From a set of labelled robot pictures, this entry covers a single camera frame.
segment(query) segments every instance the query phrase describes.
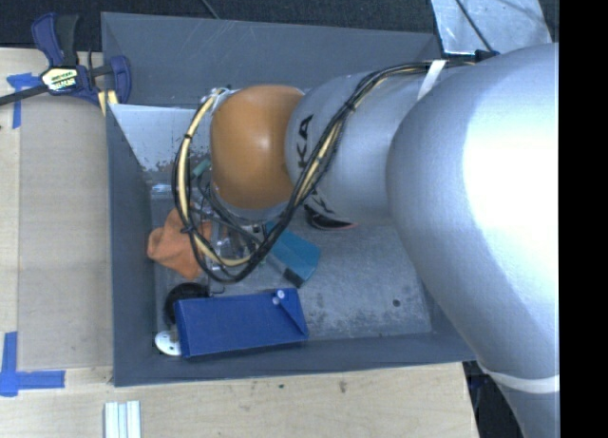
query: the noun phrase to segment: yellow cable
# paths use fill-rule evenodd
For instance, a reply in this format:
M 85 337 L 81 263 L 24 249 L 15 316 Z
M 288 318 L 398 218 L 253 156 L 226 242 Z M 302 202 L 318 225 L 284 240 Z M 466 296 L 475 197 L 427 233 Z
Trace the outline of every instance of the yellow cable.
M 188 199 L 186 197 L 186 189 L 185 189 L 186 173 L 187 173 L 186 165 L 187 165 L 187 157 L 188 157 L 188 152 L 189 152 L 189 148 L 190 148 L 190 143 L 192 142 L 192 138 L 194 137 L 195 133 L 197 132 L 197 129 L 199 128 L 200 121 L 202 120 L 204 115 L 207 113 L 207 111 L 213 106 L 217 97 L 218 97 L 218 94 L 211 95 L 203 103 L 203 105 L 201 105 L 199 107 L 199 110 L 197 111 L 197 113 L 194 116 L 194 119 L 192 120 L 192 123 L 190 123 L 190 127 L 188 127 L 188 130 L 186 131 L 186 134 L 184 135 L 183 143 L 181 143 L 180 154 L 178 155 L 178 161 L 177 161 L 177 163 L 178 163 L 177 185 L 178 185 L 178 195 L 179 195 L 179 201 L 180 201 L 180 206 L 178 207 L 178 209 L 180 210 L 183 218 L 186 220 L 190 220 L 190 213 L 189 213 L 190 207 L 188 206 Z M 238 259 L 224 259 L 224 258 L 216 256 L 216 254 L 214 254 L 214 252 L 212 250 L 210 250 L 209 247 L 207 247 L 204 244 L 204 242 L 202 242 L 201 240 L 199 240 L 196 237 L 195 237 L 195 242 L 197 244 L 197 247 L 203 254 L 205 254 L 207 257 L 211 258 L 212 260 L 214 260 L 216 263 L 221 264 L 226 267 L 240 266 L 241 264 L 244 264 L 251 258 L 251 256 L 248 256 L 248 257 L 242 257 L 242 258 L 238 258 Z

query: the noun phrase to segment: gray bin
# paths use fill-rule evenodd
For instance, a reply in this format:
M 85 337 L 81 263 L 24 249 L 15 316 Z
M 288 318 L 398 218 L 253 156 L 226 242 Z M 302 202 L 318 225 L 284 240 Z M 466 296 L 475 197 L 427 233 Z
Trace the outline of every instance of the gray bin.
M 152 106 L 144 111 L 193 108 L 215 86 L 279 83 L 307 91 L 336 76 L 439 56 L 429 34 L 116 13 L 102 19 L 104 56 L 129 59 L 129 103 Z M 149 121 L 129 108 L 107 114 L 116 386 L 474 359 L 425 291 L 393 227 L 327 234 L 302 214 L 290 230 L 321 247 L 319 267 L 299 290 L 308 342 L 188 360 L 161 354 L 154 336 L 164 325 L 163 299 L 181 280 L 145 255 L 149 233 L 171 209 L 170 198 L 151 187 L 168 183 L 173 148 L 149 140 L 176 128 L 174 110 Z M 226 294 L 289 286 L 270 260 Z

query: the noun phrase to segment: orange rag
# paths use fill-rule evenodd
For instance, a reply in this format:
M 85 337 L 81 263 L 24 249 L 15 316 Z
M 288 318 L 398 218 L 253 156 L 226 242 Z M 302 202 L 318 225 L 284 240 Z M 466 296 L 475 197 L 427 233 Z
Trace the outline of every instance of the orange rag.
M 208 240 L 211 236 L 211 222 L 204 222 L 201 228 L 202 235 Z M 192 250 L 190 237 L 183 234 L 182 229 L 180 214 L 174 208 L 169 212 L 164 226 L 154 229 L 150 234 L 147 254 L 159 264 L 193 280 L 200 275 L 200 266 Z

